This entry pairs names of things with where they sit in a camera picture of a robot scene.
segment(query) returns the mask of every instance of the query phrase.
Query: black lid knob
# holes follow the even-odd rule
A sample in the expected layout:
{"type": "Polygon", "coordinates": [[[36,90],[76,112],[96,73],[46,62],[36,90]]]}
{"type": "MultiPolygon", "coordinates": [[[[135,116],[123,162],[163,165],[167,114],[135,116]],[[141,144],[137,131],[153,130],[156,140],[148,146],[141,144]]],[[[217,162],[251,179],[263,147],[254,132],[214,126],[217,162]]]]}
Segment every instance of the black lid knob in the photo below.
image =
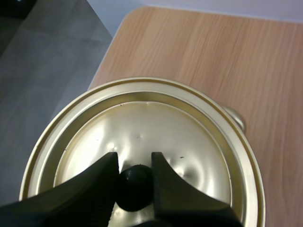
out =
{"type": "Polygon", "coordinates": [[[138,211],[153,199],[152,170],[135,165],[123,171],[116,184],[116,202],[126,211],[138,211]]]}

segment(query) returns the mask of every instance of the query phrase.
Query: gold metal pot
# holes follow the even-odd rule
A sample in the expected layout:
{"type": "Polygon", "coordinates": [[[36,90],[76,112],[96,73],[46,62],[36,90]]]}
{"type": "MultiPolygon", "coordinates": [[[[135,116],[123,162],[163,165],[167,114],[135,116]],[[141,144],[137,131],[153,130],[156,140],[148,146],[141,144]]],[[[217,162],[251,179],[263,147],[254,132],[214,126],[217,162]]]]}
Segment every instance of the gold metal pot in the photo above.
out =
{"type": "MultiPolygon", "coordinates": [[[[28,161],[19,199],[49,190],[115,151],[120,171],[151,165],[162,152],[189,184],[231,205],[245,227],[265,225],[262,179],[232,109],[173,81],[122,79],[90,90],[47,126],[28,161]]],[[[153,218],[153,207],[126,212],[115,205],[109,226],[153,218]]]]}

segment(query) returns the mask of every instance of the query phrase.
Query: metal rim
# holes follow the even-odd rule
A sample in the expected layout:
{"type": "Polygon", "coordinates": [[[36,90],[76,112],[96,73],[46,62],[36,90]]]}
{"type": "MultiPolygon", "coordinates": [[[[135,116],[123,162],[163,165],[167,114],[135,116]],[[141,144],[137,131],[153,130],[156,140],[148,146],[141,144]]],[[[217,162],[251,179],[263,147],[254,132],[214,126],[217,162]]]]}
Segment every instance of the metal rim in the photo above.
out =
{"type": "Polygon", "coordinates": [[[166,79],[156,79],[156,78],[129,78],[129,79],[121,79],[113,82],[106,83],[104,85],[101,85],[99,87],[96,87],[95,89],[92,89],[80,97],[76,98],[74,101],[72,101],[69,105],[67,105],[51,122],[50,124],[46,127],[44,132],[42,133],[41,137],[37,141],[33,152],[28,160],[23,180],[22,180],[22,185],[20,189],[20,195],[19,199],[22,200],[27,197],[27,187],[29,186],[29,181],[31,179],[31,175],[33,172],[34,164],[39,156],[39,153],[41,151],[42,145],[51,133],[52,129],[57,125],[57,123],[80,101],[84,100],[85,98],[89,97],[90,95],[101,91],[107,87],[112,87],[116,86],[119,84],[123,83],[131,83],[133,81],[141,81],[141,82],[160,82],[160,83],[165,83],[169,84],[175,87],[179,87],[181,89],[186,90],[187,92],[190,92],[196,96],[202,97],[204,100],[206,100],[216,111],[218,111],[224,118],[225,120],[232,126],[238,137],[240,138],[242,144],[245,147],[246,153],[249,157],[252,169],[253,169],[253,174],[255,178],[255,183],[256,183],[256,189],[257,189],[257,195],[258,195],[258,226],[263,227],[265,225],[265,196],[264,196],[264,189],[263,189],[263,184],[262,184],[262,179],[261,179],[261,174],[260,170],[258,168],[258,164],[256,161],[256,158],[253,154],[253,151],[244,135],[244,133],[241,131],[241,129],[238,127],[238,125],[235,123],[235,121],[225,112],[225,110],[220,107],[217,103],[215,103],[212,99],[206,97],[204,94],[192,89],[191,87],[185,86],[183,84],[166,80],[166,79]]]}

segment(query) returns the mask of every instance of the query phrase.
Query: pot lid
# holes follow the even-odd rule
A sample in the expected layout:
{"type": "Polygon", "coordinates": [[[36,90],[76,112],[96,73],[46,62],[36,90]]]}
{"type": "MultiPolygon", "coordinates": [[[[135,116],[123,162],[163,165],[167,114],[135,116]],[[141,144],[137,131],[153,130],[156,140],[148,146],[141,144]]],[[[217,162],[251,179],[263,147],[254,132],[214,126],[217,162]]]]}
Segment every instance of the pot lid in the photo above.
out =
{"type": "MultiPolygon", "coordinates": [[[[236,122],[207,96],[154,78],[107,83],[65,107],[34,147],[20,199],[66,182],[108,152],[118,153],[120,171],[151,166],[151,153],[162,152],[186,182],[230,204],[243,226],[264,226],[258,165],[236,122]]],[[[150,219],[152,204],[137,212],[116,204],[108,226],[150,219]]]]}

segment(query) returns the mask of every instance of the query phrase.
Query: gray floor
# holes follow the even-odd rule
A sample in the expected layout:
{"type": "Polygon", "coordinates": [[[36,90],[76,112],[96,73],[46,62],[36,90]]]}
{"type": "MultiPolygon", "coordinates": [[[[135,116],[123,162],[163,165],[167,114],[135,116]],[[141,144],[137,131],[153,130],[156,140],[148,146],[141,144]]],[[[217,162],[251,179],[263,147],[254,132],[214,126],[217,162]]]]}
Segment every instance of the gray floor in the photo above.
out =
{"type": "Polygon", "coordinates": [[[34,144],[87,90],[111,39],[86,0],[39,0],[11,38],[0,57],[0,205],[18,199],[34,144]]]}

